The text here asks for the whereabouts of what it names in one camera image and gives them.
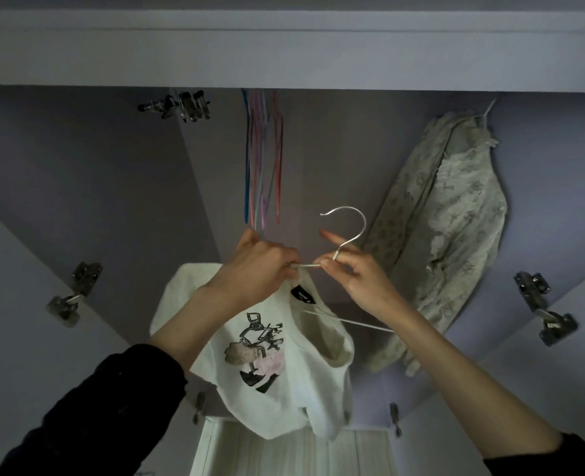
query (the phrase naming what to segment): garment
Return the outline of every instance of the garment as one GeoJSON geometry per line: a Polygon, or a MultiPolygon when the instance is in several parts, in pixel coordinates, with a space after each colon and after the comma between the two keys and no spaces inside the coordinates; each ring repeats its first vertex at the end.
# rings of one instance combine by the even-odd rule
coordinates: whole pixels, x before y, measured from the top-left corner
{"type": "MultiPolygon", "coordinates": [[[[146,344],[105,359],[61,399],[0,465],[0,476],[131,476],[164,436],[185,397],[180,365],[146,344]]],[[[548,455],[486,459],[495,476],[585,475],[585,442],[564,435],[548,455]]]]}
{"type": "MultiPolygon", "coordinates": [[[[490,161],[497,142],[481,118],[448,114],[427,126],[370,230],[364,250],[444,333],[497,255],[506,198],[490,161]]],[[[418,362],[392,335],[369,358],[378,371],[418,362]]]]}
{"type": "MultiPolygon", "coordinates": [[[[184,264],[167,285],[154,334],[211,279],[220,264],[184,264]]],[[[229,320],[191,372],[217,386],[228,410],[265,439],[312,426],[333,439],[350,421],[352,337],[323,304],[307,270],[229,320]],[[304,310],[320,315],[308,314],[304,310]]]]}

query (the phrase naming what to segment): person's right hand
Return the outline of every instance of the person's right hand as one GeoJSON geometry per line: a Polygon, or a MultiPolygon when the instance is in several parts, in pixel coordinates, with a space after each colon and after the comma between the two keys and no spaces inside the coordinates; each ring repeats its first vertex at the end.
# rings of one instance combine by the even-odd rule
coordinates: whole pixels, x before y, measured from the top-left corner
{"type": "MultiPolygon", "coordinates": [[[[345,239],[336,233],[327,230],[321,230],[319,233],[336,246],[345,242],[345,239]]],[[[321,264],[321,267],[343,286],[352,300],[376,319],[387,324],[391,314],[395,312],[396,305],[406,304],[371,255],[348,244],[341,249],[336,261],[332,260],[333,256],[334,251],[318,257],[314,263],[321,264]],[[345,264],[352,268],[352,272],[345,268],[345,264]]]]}

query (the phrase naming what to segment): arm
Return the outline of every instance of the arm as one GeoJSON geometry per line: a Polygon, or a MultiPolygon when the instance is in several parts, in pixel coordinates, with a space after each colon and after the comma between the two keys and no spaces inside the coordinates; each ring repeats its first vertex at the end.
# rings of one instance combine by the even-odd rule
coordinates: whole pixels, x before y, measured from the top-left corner
{"type": "Polygon", "coordinates": [[[167,430],[185,397],[185,374],[209,338],[284,279],[296,279],[290,262],[300,262],[295,249],[247,230],[233,260],[149,344],[104,360],[6,455],[0,475],[134,474],[167,430]]]}
{"type": "MultiPolygon", "coordinates": [[[[344,239],[322,232],[335,244],[344,239]]],[[[485,458],[549,453],[562,434],[447,341],[396,292],[372,256],[356,247],[318,259],[363,310],[392,328],[430,375],[485,458]],[[345,269],[343,264],[352,268],[345,269]]]]}

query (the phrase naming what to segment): long sleeve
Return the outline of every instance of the long sleeve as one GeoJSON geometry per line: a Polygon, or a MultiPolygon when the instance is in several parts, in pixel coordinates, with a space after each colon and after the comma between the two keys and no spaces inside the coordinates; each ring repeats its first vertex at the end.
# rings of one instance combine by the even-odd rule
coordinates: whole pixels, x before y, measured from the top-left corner
{"type": "Polygon", "coordinates": [[[485,459],[493,476],[511,474],[550,474],[574,476],[585,474],[585,441],[576,434],[564,434],[555,452],[545,455],[519,455],[485,459]]]}
{"type": "Polygon", "coordinates": [[[111,355],[6,455],[0,475],[132,475],[167,430],[185,384],[180,365],[153,346],[111,355]]]}

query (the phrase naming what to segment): shirt sleeve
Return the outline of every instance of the shirt sleeve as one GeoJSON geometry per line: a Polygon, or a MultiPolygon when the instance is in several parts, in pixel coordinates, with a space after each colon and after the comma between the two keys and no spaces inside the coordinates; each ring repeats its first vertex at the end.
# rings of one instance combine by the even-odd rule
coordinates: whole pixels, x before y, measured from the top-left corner
{"type": "Polygon", "coordinates": [[[167,430],[185,384],[176,360],[154,346],[113,354],[6,455],[0,475],[132,475],[167,430]]]}
{"type": "Polygon", "coordinates": [[[485,459],[493,476],[511,474],[550,474],[551,476],[585,474],[585,441],[576,434],[564,434],[561,446],[553,453],[519,455],[485,459]]]}

